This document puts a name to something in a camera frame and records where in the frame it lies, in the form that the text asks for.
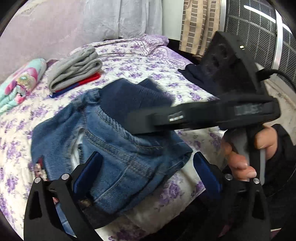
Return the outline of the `person's right hand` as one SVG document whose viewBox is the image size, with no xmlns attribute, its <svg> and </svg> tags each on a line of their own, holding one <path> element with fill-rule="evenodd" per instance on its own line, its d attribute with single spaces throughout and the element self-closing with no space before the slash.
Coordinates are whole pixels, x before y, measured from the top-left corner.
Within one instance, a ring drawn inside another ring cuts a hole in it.
<svg viewBox="0 0 296 241">
<path fill-rule="evenodd" d="M 265 159 L 271 159 L 278 148 L 278 134 L 273 127 L 265 125 L 250 145 L 245 131 L 226 131 L 221 148 L 233 177 L 240 181 L 249 181 L 257 176 L 256 169 L 250 166 L 251 152 L 255 149 L 265 150 Z"/>
</svg>

